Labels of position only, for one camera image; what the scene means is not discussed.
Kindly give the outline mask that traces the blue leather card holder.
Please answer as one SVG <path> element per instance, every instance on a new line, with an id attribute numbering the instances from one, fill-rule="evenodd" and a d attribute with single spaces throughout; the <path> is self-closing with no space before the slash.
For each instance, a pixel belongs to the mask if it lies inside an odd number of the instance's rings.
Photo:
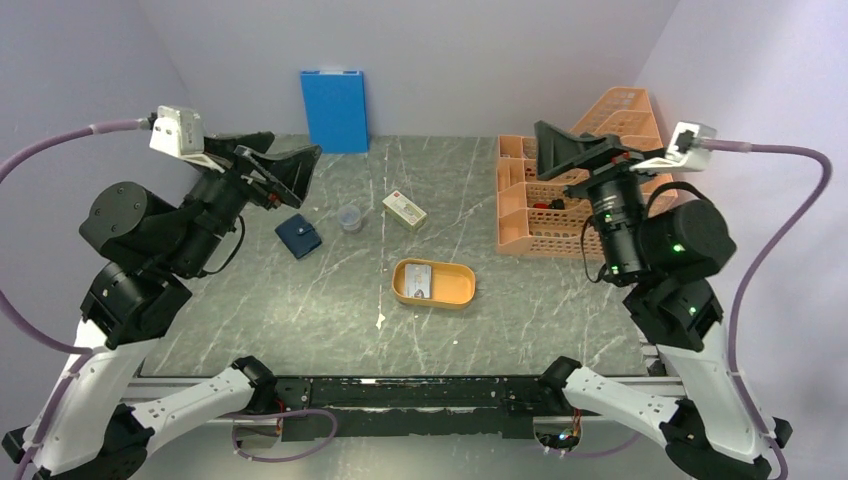
<path id="1" fill-rule="evenodd" d="M 305 258 L 322 245 L 315 227 L 301 214 L 286 219 L 274 232 L 297 260 Z"/>

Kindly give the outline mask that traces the orange oval tray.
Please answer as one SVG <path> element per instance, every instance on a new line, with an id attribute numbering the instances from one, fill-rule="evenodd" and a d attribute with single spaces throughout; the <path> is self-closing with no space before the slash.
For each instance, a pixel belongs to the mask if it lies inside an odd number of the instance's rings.
<path id="1" fill-rule="evenodd" d="M 411 298 L 403 294 L 403 269 L 407 263 L 432 266 L 431 299 Z M 461 310 L 472 302 L 476 293 L 476 281 L 475 273 L 466 265 L 408 258 L 396 264 L 392 276 L 392 290 L 396 299 L 405 305 Z"/>

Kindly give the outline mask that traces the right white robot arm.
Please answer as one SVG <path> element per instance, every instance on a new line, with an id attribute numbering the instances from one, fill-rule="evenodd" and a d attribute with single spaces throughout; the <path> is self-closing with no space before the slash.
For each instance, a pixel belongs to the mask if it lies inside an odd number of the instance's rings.
<path id="1" fill-rule="evenodd" d="M 553 414 L 590 411 L 625 425 L 696 479 L 767 478 L 768 455 L 781 450 L 792 429 L 785 420 L 754 415 L 753 400 L 741 391 L 728 359 L 728 330 L 709 284 L 736 250 L 728 226 L 700 192 L 654 215 L 652 198 L 641 191 L 656 174 L 705 169 L 715 130 L 681 122 L 668 146 L 650 151 L 627 147 L 613 134 L 574 135 L 544 121 L 534 131 L 539 179 L 588 172 L 564 193 L 590 204 L 605 263 L 600 277 L 628 289 L 624 306 L 631 319 L 685 391 L 666 399 L 561 357 L 540 377 L 542 406 Z"/>

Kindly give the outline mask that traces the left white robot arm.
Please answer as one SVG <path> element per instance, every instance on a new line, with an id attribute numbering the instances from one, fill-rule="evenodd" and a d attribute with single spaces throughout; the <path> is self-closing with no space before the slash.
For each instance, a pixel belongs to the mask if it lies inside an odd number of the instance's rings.
<path id="1" fill-rule="evenodd" d="M 207 276 L 242 210 L 304 202 L 322 150 L 272 152 L 270 132 L 211 136 L 154 131 L 150 146 L 201 169 L 179 206 L 121 182 L 105 189 L 80 228 L 105 259 L 81 304 L 76 340 L 39 416 L 5 434 L 20 471 L 38 479 L 127 479 L 156 450 L 218 417 L 280 410 L 276 378 L 244 356 L 211 379 L 169 396 L 127 404 L 136 370 L 191 298 L 186 281 Z"/>

